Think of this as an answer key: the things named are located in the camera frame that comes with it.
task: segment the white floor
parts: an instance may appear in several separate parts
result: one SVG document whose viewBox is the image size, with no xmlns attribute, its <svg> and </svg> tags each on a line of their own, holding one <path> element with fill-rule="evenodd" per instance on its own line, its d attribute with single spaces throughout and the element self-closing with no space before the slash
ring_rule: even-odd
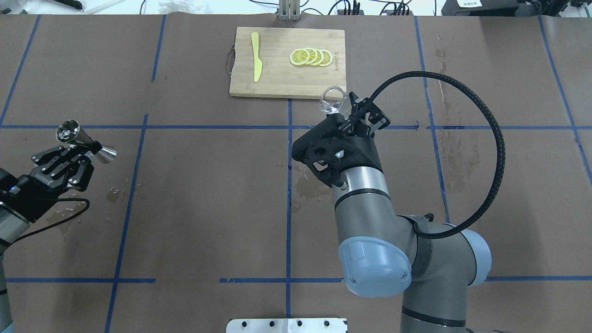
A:
<svg viewBox="0 0 592 333">
<path fill-rule="evenodd" d="M 30 14 L 139 14 L 142 0 L 80 0 L 84 10 L 78 11 L 53 0 L 20 0 Z M 436 0 L 437 14 L 445 0 Z M 309 0 L 304 8 L 315 8 L 323 14 L 328 13 L 334 0 Z M 365 15 L 378 15 L 384 4 L 362 0 L 361 9 Z M 434 15 L 435 3 L 432 0 L 412 0 L 409 7 L 414 15 Z M 142 14 L 168 14 L 172 11 L 193 12 L 196 14 L 261 14 L 273 13 L 276 6 L 261 5 L 249 0 L 146 0 Z M 583 8 L 568 7 L 561 13 L 563 17 L 587 17 Z"/>
</svg>

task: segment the lemon slice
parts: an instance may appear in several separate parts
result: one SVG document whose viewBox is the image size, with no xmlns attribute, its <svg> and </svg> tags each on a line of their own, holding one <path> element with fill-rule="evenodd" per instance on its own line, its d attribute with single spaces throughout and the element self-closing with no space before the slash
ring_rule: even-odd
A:
<svg viewBox="0 0 592 333">
<path fill-rule="evenodd" d="M 325 55 L 323 52 L 321 52 L 321 50 L 319 49 L 315 49 L 315 52 L 317 53 L 318 57 L 317 57 L 317 61 L 311 63 L 311 66 L 318 66 L 323 62 L 323 59 L 325 59 Z"/>
<path fill-rule="evenodd" d="M 307 65 L 312 64 L 313 62 L 317 61 L 318 58 L 318 49 L 313 49 L 312 47 L 307 47 L 306 50 L 309 52 L 310 56 L 308 57 L 308 61 L 306 62 Z"/>
<path fill-rule="evenodd" d="M 318 64 L 319 67 L 327 67 L 333 62 L 333 54 L 327 50 L 319 50 L 323 54 L 323 60 Z"/>
<path fill-rule="evenodd" d="M 310 57 L 310 52 L 307 49 L 295 49 L 290 53 L 290 62 L 295 66 L 305 65 Z"/>
</svg>

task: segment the yellow knife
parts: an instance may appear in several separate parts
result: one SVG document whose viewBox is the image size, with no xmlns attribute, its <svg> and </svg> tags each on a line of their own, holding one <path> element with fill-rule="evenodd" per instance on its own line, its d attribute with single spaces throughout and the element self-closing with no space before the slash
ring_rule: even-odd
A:
<svg viewBox="0 0 592 333">
<path fill-rule="evenodd" d="M 251 34 L 251 42 L 253 43 L 253 58 L 255 60 L 255 72 L 253 74 L 253 81 L 259 81 L 261 71 L 263 70 L 263 62 L 259 59 L 259 33 Z"/>
</svg>

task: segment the cutting board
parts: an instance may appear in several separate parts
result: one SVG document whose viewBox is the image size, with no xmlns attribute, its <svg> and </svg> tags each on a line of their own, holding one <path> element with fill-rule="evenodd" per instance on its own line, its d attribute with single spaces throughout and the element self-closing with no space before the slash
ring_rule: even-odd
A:
<svg viewBox="0 0 592 333">
<path fill-rule="evenodd" d="M 259 33 L 259 58 L 263 62 L 259 82 L 253 81 L 254 31 Z M 290 53 L 305 47 L 332 52 L 333 63 L 327 67 L 292 65 Z M 234 49 L 231 96 L 319 99 L 333 85 L 347 91 L 343 30 L 238 27 Z"/>
</svg>

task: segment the braided black cable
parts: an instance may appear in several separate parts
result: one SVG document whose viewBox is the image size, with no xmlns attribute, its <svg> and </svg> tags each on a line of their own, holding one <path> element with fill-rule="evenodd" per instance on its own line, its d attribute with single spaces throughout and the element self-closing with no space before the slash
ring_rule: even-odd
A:
<svg viewBox="0 0 592 333">
<path fill-rule="evenodd" d="M 416 78 L 416 77 L 437 79 L 442 82 L 446 82 L 447 84 L 460 90 L 473 103 L 475 103 L 475 105 L 483 113 L 483 116 L 485 116 L 485 119 L 487 119 L 487 122 L 489 123 L 489 126 L 491 127 L 491 130 L 493 131 L 493 137 L 496 140 L 496 148 L 497 148 L 496 171 L 493 176 L 493 182 L 491 183 L 491 187 L 489 189 L 489 192 L 487 193 L 487 197 L 485 198 L 485 200 L 483 201 L 483 203 L 481 204 L 479 209 L 477 209 L 477 211 L 475 213 L 473 213 L 473 215 L 471 215 L 466 221 L 462 222 L 460 225 L 458 225 L 450 230 L 444 231 L 444 232 L 425 233 L 425 232 L 422 232 L 419 230 L 417 223 L 415 223 L 413 225 L 413 230 L 415 231 L 417 236 L 422 237 L 422 238 L 429 238 L 429 239 L 439 239 L 439 238 L 450 237 L 450 236 L 455 235 L 455 234 L 463 231 L 464 229 L 468 228 L 471 224 L 475 223 L 485 213 L 485 211 L 487 211 L 487 209 L 491 206 L 491 204 L 493 203 L 493 200 L 496 198 L 498 190 L 500 189 L 501 179 L 503 178 L 503 175 L 504 175 L 504 166 L 506 164 L 506 148 L 504 146 L 504 137 L 501 135 L 500 126 L 497 124 L 496 118 L 493 116 L 493 114 L 491 114 L 491 111 L 489 110 L 487 105 L 485 105 L 485 103 L 479 98 L 479 96 L 477 96 L 477 94 L 475 94 L 471 89 L 469 89 L 469 87 L 467 87 L 463 83 L 459 82 L 458 80 L 451 78 L 450 76 L 442 75 L 439 73 L 433 73 L 433 72 L 425 72 L 425 71 L 412 71 L 412 72 L 401 73 L 399 75 L 393 76 L 392 78 L 386 80 L 382 85 L 380 85 L 380 87 L 378 87 L 374 91 L 374 93 L 370 96 L 369 101 L 373 102 L 374 99 L 376 99 L 376 97 L 378 96 L 378 94 L 380 94 L 386 87 L 391 85 L 393 82 L 396 82 L 396 81 L 399 81 L 402 79 L 406 79 L 406 78 Z M 362 112 L 361 112 L 362 114 L 366 113 L 366 109 L 370 106 L 370 104 L 371 103 L 366 104 L 366 106 L 364 107 L 364 110 L 362 110 Z"/>
</svg>

